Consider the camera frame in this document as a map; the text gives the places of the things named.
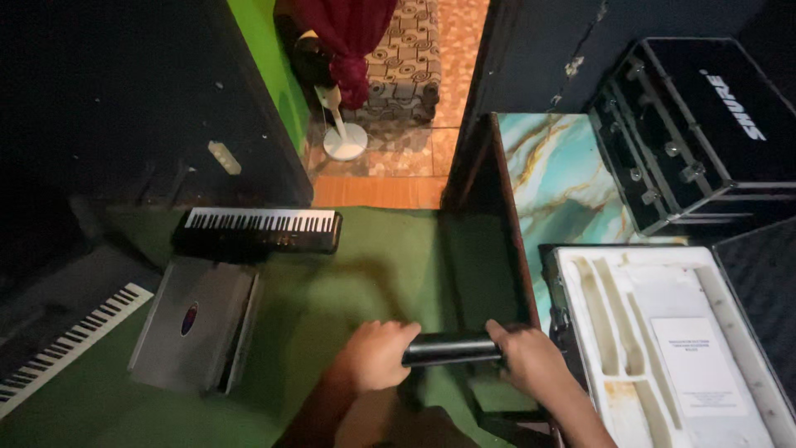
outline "black pipe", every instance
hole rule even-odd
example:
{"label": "black pipe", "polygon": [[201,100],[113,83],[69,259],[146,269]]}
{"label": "black pipe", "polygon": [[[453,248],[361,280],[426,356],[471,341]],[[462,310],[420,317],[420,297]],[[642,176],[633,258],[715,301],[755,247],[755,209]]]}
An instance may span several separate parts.
{"label": "black pipe", "polygon": [[493,361],[500,348],[486,332],[419,334],[404,352],[405,367]]}

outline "green wall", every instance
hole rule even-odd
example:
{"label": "green wall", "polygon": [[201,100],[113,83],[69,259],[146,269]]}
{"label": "green wall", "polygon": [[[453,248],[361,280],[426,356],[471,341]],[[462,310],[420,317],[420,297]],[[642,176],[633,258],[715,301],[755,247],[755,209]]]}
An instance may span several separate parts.
{"label": "green wall", "polygon": [[275,0],[227,0],[296,151],[304,151],[310,117],[274,25]]}

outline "white keys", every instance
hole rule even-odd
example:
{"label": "white keys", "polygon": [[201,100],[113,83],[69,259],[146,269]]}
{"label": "white keys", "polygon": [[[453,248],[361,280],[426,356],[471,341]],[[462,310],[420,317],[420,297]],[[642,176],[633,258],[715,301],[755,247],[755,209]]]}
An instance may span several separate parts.
{"label": "white keys", "polygon": [[93,327],[94,331],[75,325],[70,328],[65,335],[79,339],[80,342],[75,342],[65,337],[59,337],[56,342],[65,344],[67,347],[53,344],[50,348],[46,348],[42,353],[37,354],[34,359],[30,360],[29,365],[20,367],[18,371],[8,378],[8,380],[14,381],[15,383],[24,383],[24,387],[12,387],[0,383],[0,419],[17,407],[19,403],[25,401],[25,399],[38,390],[39,387],[44,386],[45,383],[63,370],[64,367],[68,366],[73,360],[88,350],[96,341],[110,332],[119,322],[130,316],[154,295],[132,283],[128,283],[124,288],[130,292],[127,293],[121,290],[115,295],[118,295],[126,301],[126,304],[121,301],[108,302],[121,311],[116,311],[106,305],[101,305],[100,308],[108,312],[113,312],[115,315],[109,316],[99,310],[93,312],[93,314],[102,317],[107,322],[97,320],[89,314],[83,319],[83,322]]}
{"label": "white keys", "polygon": [[333,222],[334,210],[195,207],[185,228],[330,232]]}

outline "green carpet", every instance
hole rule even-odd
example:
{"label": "green carpet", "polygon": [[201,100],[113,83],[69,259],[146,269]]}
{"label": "green carpet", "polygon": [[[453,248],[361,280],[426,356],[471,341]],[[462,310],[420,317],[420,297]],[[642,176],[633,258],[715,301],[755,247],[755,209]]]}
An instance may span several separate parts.
{"label": "green carpet", "polygon": [[[490,317],[515,320],[496,218],[450,219],[443,231],[430,211],[340,211],[337,254],[276,254],[260,266],[259,317],[244,377],[230,397],[200,399],[128,379],[147,305],[0,422],[2,445],[269,446],[362,321],[417,320],[424,332],[450,332],[481,328]],[[165,266],[180,216],[116,210],[111,220]],[[479,445],[508,446],[478,428],[457,371],[428,368],[423,402],[444,407]],[[485,410],[533,408],[489,373],[476,383]]]}

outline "turquoise marble surface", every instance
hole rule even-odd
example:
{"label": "turquoise marble surface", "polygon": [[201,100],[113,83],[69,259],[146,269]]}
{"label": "turquoise marble surface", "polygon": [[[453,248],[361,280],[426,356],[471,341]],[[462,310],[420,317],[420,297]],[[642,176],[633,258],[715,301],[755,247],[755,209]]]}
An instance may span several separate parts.
{"label": "turquoise marble surface", "polygon": [[587,115],[498,114],[533,293],[545,333],[550,294],[539,245],[678,242],[636,234]]}

